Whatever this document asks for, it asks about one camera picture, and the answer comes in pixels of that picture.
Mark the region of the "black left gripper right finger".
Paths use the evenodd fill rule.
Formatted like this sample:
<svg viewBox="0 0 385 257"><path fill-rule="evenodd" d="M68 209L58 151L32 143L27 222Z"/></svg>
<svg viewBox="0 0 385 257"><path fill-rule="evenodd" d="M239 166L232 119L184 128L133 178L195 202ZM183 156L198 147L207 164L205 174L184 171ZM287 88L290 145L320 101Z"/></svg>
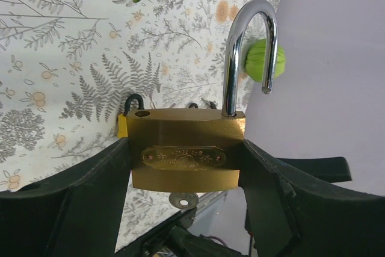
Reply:
<svg viewBox="0 0 385 257"><path fill-rule="evenodd" d="M259 256L383 256L384 197L244 141L240 185Z"/></svg>

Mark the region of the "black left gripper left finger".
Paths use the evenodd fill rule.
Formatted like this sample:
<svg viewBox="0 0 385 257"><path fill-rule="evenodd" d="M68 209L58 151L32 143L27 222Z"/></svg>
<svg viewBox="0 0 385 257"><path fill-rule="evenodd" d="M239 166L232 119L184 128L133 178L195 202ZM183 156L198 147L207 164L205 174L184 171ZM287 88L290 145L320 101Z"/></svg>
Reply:
<svg viewBox="0 0 385 257"><path fill-rule="evenodd" d="M16 192L1 192L1 256L114 256L130 177L122 138Z"/></svg>

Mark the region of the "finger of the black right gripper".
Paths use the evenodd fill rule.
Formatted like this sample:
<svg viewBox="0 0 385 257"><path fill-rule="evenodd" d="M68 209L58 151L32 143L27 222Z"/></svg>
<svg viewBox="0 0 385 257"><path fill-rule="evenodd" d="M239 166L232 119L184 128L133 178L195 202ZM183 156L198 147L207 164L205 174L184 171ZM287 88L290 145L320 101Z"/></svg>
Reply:
<svg viewBox="0 0 385 257"><path fill-rule="evenodd" d="M342 156L312 159L279 158L279 160L329 183L352 181L348 162Z"/></svg>

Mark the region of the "yellow padlock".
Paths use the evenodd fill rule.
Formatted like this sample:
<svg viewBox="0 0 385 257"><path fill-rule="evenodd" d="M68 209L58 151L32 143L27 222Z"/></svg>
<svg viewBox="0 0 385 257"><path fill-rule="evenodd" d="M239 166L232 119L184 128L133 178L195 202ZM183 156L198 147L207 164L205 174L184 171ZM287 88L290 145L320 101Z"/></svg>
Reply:
<svg viewBox="0 0 385 257"><path fill-rule="evenodd" d="M144 109L144 101L140 94L134 93L128 96L124 104L124 112L119 114L117 121L117 138L124 138L128 136L127 115L131 108L131 103L138 101L138 109Z"/></svg>

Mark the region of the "large brass padlock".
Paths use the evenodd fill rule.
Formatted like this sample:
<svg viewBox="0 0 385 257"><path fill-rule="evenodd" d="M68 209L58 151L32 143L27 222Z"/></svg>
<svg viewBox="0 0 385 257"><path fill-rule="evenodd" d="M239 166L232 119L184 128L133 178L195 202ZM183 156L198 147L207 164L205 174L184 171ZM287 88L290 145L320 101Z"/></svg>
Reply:
<svg viewBox="0 0 385 257"><path fill-rule="evenodd" d="M204 193L238 185L244 148L245 114L236 108L241 46L255 15L266 26L262 92L273 89L278 27L266 0L247 2L227 39L221 109L168 108L130 111L127 115L132 185L168 193Z"/></svg>

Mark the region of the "orange padlock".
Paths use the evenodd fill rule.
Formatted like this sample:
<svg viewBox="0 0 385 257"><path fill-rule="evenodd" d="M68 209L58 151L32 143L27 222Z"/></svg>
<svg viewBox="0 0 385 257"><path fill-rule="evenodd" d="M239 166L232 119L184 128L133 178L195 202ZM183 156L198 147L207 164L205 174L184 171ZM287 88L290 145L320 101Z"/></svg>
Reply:
<svg viewBox="0 0 385 257"><path fill-rule="evenodd" d="M213 101L209 101L206 99L201 99L200 103L198 104L197 102L190 102L187 106L187 108L193 108L193 109L198 109L198 108L210 108L210 109L217 109L217 105Z"/></svg>

